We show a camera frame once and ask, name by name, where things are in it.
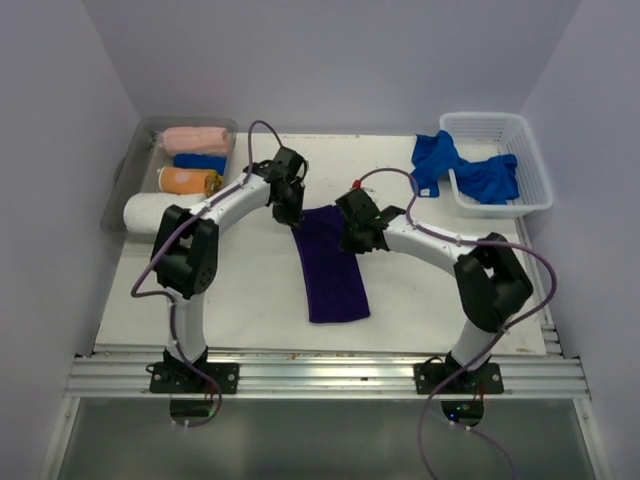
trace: white plastic basket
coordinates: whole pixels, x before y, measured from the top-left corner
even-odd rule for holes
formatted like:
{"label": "white plastic basket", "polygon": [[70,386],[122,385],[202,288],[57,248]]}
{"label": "white plastic basket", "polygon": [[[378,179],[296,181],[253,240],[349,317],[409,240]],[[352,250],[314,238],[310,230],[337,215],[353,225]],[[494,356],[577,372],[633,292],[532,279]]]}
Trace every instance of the white plastic basket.
{"label": "white plastic basket", "polygon": [[508,201],[507,205],[484,205],[463,194],[458,190],[453,170],[449,170],[458,215],[515,218],[551,207],[551,185],[531,129],[523,117],[512,113],[446,113],[440,117],[440,128],[449,132],[460,156],[470,162],[505,153],[513,153],[518,158],[516,180],[520,197]]}

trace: blue cloth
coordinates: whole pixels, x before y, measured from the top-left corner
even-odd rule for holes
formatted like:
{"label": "blue cloth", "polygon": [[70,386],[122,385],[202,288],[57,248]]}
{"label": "blue cloth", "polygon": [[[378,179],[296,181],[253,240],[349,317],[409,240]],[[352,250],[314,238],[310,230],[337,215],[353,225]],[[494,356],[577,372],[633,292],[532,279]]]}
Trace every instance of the blue cloth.
{"label": "blue cloth", "polygon": [[412,175],[421,197],[439,197],[438,179],[453,169],[458,189],[480,203],[504,205],[520,196],[516,181],[518,159],[515,155],[497,155],[484,162],[468,162],[458,155],[449,133],[440,130],[435,137],[416,135],[411,162]]}
{"label": "blue cloth", "polygon": [[224,167],[227,157],[213,157],[198,153],[178,153],[173,157],[173,166],[179,168],[200,168],[203,170],[215,170],[224,175]]}

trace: purple cloth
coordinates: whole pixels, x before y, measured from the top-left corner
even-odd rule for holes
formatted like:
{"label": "purple cloth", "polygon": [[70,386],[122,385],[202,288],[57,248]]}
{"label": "purple cloth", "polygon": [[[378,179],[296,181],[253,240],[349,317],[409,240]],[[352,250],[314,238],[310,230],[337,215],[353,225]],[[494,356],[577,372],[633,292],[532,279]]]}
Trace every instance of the purple cloth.
{"label": "purple cloth", "polygon": [[311,323],[345,323],[371,315],[358,261],[340,250],[343,218],[335,205],[304,210],[292,229],[307,288]]}

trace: cable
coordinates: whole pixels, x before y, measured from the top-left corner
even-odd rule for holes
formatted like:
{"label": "cable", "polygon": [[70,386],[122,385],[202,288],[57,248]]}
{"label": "cable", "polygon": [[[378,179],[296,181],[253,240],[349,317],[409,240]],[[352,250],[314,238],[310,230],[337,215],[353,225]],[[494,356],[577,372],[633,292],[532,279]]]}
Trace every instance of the cable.
{"label": "cable", "polygon": [[193,215],[191,218],[189,218],[189,220],[187,220],[182,225],[180,225],[178,228],[176,228],[173,231],[173,233],[169,236],[169,238],[167,238],[167,240],[162,244],[162,246],[160,247],[158,252],[153,256],[153,258],[151,259],[149,264],[142,271],[142,273],[140,274],[140,277],[138,277],[138,279],[133,284],[133,287],[131,287],[131,292],[130,293],[131,293],[131,296],[133,298],[145,298],[145,297],[152,297],[152,296],[162,296],[162,297],[165,297],[165,298],[169,299],[169,302],[170,302],[170,307],[169,307],[169,331],[170,331],[170,334],[171,334],[171,339],[176,344],[176,350],[178,351],[178,354],[180,355],[180,358],[182,359],[182,362],[187,366],[187,368],[189,370],[191,370],[193,373],[198,375],[200,378],[202,378],[203,380],[208,382],[215,389],[215,392],[216,392],[216,394],[218,396],[218,402],[216,403],[216,406],[215,406],[213,412],[211,413],[211,415],[209,415],[206,419],[204,419],[204,420],[202,420],[200,422],[189,422],[188,420],[185,421],[183,426],[188,427],[188,428],[194,428],[194,427],[202,426],[202,425],[210,422],[218,414],[218,412],[220,411],[220,408],[222,407],[222,389],[220,388],[220,385],[218,385],[218,382],[216,382],[212,377],[210,377],[209,375],[207,375],[203,371],[201,371],[198,368],[196,368],[195,365],[184,354],[184,351],[182,350],[182,345],[180,345],[180,341],[179,341],[178,335],[176,333],[176,299],[175,299],[175,297],[172,294],[170,294],[169,292],[165,291],[165,290],[151,290],[151,291],[148,291],[148,292],[140,292],[139,290],[140,290],[140,287],[142,286],[142,283],[149,276],[149,274],[153,271],[153,269],[158,264],[160,259],[164,256],[164,254],[167,253],[167,250],[169,250],[169,248],[171,247],[173,242],[177,238],[180,237],[182,232],[184,232],[187,228],[189,228],[190,225],[192,225],[193,223],[197,222],[200,218],[202,218],[202,216],[205,213],[207,213],[209,210],[211,210],[211,208],[213,208],[213,206],[215,206],[218,202],[220,202],[221,200],[227,198],[232,193],[235,193],[238,190],[240,190],[249,181],[249,177],[251,176],[251,173],[252,173],[252,170],[253,170],[253,141],[252,141],[253,139],[252,139],[252,135],[253,135],[253,129],[256,127],[256,125],[265,126],[273,134],[273,136],[275,137],[276,141],[278,142],[278,145],[280,147],[283,146],[282,140],[280,140],[280,137],[278,136],[278,133],[273,129],[273,127],[271,125],[269,125],[264,120],[255,120],[254,122],[252,122],[251,125],[249,125],[249,130],[248,130],[248,133],[247,133],[247,144],[248,144],[247,153],[248,153],[248,157],[249,157],[249,166],[247,168],[247,174],[244,176],[242,181],[239,184],[236,184],[234,187],[230,188],[229,190],[224,191],[222,194],[214,196],[211,199],[211,201],[209,203],[207,203],[198,213]]}
{"label": "cable", "polygon": [[[528,253],[529,255],[533,256],[536,260],[538,260],[540,263],[542,263],[545,268],[547,269],[547,271],[549,272],[549,277],[551,280],[551,286],[549,288],[549,293],[547,294],[547,296],[535,307],[533,307],[532,309],[530,309],[529,311],[523,313],[522,315],[517,316],[515,319],[511,320],[510,322],[506,323],[502,330],[500,330],[500,332],[498,332],[498,334],[471,360],[469,360],[469,362],[467,362],[465,365],[463,365],[462,367],[460,367],[460,369],[458,369],[456,372],[454,372],[453,374],[451,374],[449,377],[445,378],[442,382],[440,382],[434,389],[433,391],[429,394],[429,396],[427,397],[427,400],[425,401],[424,407],[422,409],[422,412],[420,414],[420,419],[418,420],[418,448],[420,450],[420,457],[422,459],[422,463],[424,464],[425,468],[427,469],[427,471],[429,472],[429,475],[431,475],[431,477],[434,480],[438,480],[439,477],[436,474],[435,470],[433,469],[433,467],[431,466],[430,462],[429,462],[429,458],[427,457],[426,453],[425,453],[425,449],[424,449],[424,435],[423,435],[423,430],[424,430],[424,421],[425,418],[427,416],[427,412],[429,411],[429,407],[431,406],[431,403],[434,399],[434,397],[444,388],[446,387],[450,382],[452,382],[453,380],[455,380],[456,378],[458,378],[460,375],[462,375],[464,372],[466,372],[469,367],[471,367],[474,363],[476,363],[478,360],[480,360],[484,355],[486,355],[487,353],[489,353],[491,351],[491,349],[500,341],[500,339],[504,336],[504,334],[511,328],[513,328],[515,325],[517,325],[518,323],[526,320],[527,318],[531,317],[532,315],[538,313],[540,310],[542,310],[543,308],[545,308],[549,302],[551,301],[551,299],[554,297],[554,295],[556,294],[556,290],[558,288],[558,278],[556,275],[555,270],[553,269],[553,266],[551,265],[551,263],[544,258],[542,255],[540,255],[538,252],[536,252],[535,250],[526,247],[524,245],[520,245],[518,243],[511,243],[511,242],[500,242],[500,241],[495,241],[495,240],[465,240],[465,239],[458,239],[455,237],[450,237],[448,235],[443,235],[439,232],[435,232],[429,228],[423,227],[422,225],[416,223],[413,218],[411,217],[411,208],[413,207],[413,205],[416,202],[416,198],[418,197],[417,193],[418,192],[418,184],[416,182],[416,179],[413,178],[413,176],[411,174],[409,174],[408,172],[405,172],[404,170],[401,170],[399,168],[393,168],[393,167],[384,167],[384,168],[377,168],[375,170],[371,170],[368,173],[365,173],[362,177],[360,177],[359,179],[359,183],[361,184],[362,181],[364,181],[366,178],[370,177],[371,175],[374,175],[376,173],[382,173],[382,172],[392,172],[392,173],[399,173],[401,175],[404,175],[405,177],[407,177],[409,179],[409,183],[411,186],[411,189],[413,191],[413,196],[411,197],[411,200],[409,201],[409,204],[407,205],[407,212],[405,214],[406,218],[407,218],[407,222],[409,222],[409,224],[414,227],[416,230],[425,233],[427,235],[430,235],[434,238],[437,238],[439,240],[445,241],[445,242],[449,242],[449,243],[455,243],[458,245],[465,245],[465,246],[471,246],[471,247],[476,247],[476,246],[486,246],[486,247],[509,247],[509,248],[513,248],[515,250],[520,250],[523,251],[525,253]],[[495,439],[493,439],[492,437],[490,437],[489,435],[487,435],[486,433],[483,433],[479,430],[476,429],[471,429],[472,432],[474,432],[476,435],[484,438],[485,440],[489,441],[490,443],[492,443],[496,448],[498,448],[506,457],[508,463],[509,463],[509,467],[511,468],[511,478],[515,479],[517,478],[517,472],[515,469],[515,465],[513,463],[513,460],[511,459],[511,457],[509,456],[509,454],[507,453],[506,449]]]}

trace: folded cloth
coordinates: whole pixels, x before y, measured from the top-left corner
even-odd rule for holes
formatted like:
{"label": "folded cloth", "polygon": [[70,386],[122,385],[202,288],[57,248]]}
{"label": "folded cloth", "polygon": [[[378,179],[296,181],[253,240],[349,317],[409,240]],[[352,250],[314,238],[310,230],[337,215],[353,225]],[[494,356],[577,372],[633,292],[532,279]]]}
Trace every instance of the folded cloth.
{"label": "folded cloth", "polygon": [[455,173],[458,189],[480,203],[504,205],[507,200],[520,196],[515,155],[497,155],[484,162],[468,162],[460,158],[451,135],[444,130],[435,137],[416,137],[411,157],[416,168],[412,175],[418,183],[421,197],[440,196],[438,179],[449,169]]}
{"label": "folded cloth", "polygon": [[224,167],[226,164],[227,157],[214,157],[198,153],[178,153],[173,157],[174,167],[215,170],[220,175],[224,175]]}
{"label": "folded cloth", "polygon": [[345,323],[371,315],[358,261],[340,250],[343,219],[335,205],[303,211],[292,229],[307,289],[311,323]]}
{"label": "folded cloth", "polygon": [[164,211],[171,205],[191,207],[205,198],[202,194],[174,195],[172,193],[137,193],[124,206],[122,214],[127,231],[131,233],[158,233]]}
{"label": "folded cloth", "polygon": [[221,127],[171,127],[162,133],[162,146],[171,156],[178,153],[227,155],[231,138]]}

